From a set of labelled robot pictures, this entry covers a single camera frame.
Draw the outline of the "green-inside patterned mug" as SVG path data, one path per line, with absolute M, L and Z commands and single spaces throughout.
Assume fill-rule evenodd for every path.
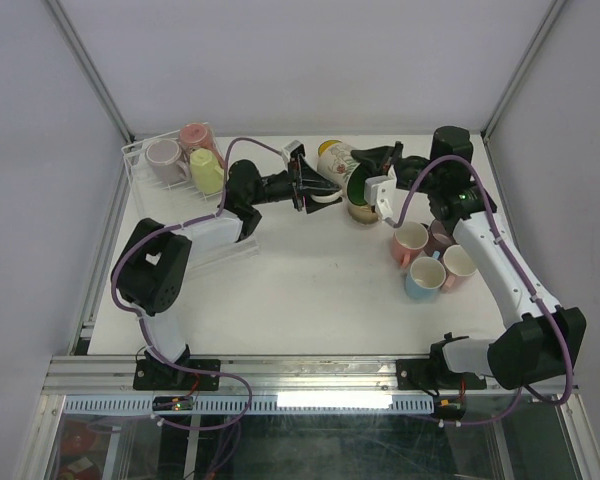
M 354 147 L 340 141 L 322 156 L 318 156 L 317 171 L 325 178 L 337 183 L 349 203 L 367 205 L 364 199 L 364 183 L 370 176 L 352 158 Z

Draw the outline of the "beige stoneware mug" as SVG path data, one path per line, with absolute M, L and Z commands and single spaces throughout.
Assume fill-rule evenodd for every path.
M 373 225 L 379 221 L 379 216 L 369 205 L 348 203 L 347 212 L 355 222 L 361 225 Z

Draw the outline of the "pale yellow mug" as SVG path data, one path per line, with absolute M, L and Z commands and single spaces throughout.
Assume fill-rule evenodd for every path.
M 204 195 L 212 195 L 223 188 L 224 170 L 219 164 L 215 154 L 205 148 L 191 152 L 189 167 L 194 185 Z

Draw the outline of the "pink patterned mug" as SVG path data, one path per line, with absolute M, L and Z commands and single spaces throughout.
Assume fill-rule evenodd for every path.
M 207 123 L 190 123 L 183 126 L 179 131 L 178 141 L 187 155 L 200 148 L 211 151 L 219 165 L 225 168 L 224 158 Z

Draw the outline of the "lavender mug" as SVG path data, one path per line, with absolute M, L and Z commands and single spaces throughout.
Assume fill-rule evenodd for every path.
M 145 150 L 145 158 L 156 177 L 166 185 L 178 185 L 191 179 L 188 162 L 176 140 L 151 141 Z

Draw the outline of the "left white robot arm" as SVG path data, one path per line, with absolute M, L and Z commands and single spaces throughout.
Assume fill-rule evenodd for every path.
M 302 155 L 267 176 L 243 159 L 229 168 L 216 213 L 170 226 L 151 218 L 137 223 L 113 268 L 111 296 L 118 308 L 137 316 L 149 355 L 157 361 L 154 375 L 164 386 L 181 387 L 190 373 L 173 304 L 191 259 L 247 239 L 262 218 L 258 205 L 287 200 L 310 214 L 339 203 L 341 187 Z

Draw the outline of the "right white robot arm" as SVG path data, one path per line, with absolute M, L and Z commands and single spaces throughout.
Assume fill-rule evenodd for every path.
M 443 126 L 433 134 L 429 156 L 403 156 L 402 151 L 401 143 L 353 151 L 364 174 L 365 201 L 398 228 L 406 215 L 391 212 L 392 195 L 382 190 L 426 195 L 434 218 L 474 262 L 504 325 L 495 340 L 446 335 L 433 344 L 430 381 L 449 387 L 471 373 L 492 377 L 507 390 L 531 391 L 536 383 L 562 377 L 570 395 L 586 319 L 579 308 L 563 307 L 510 245 L 497 206 L 471 164 L 469 132 Z

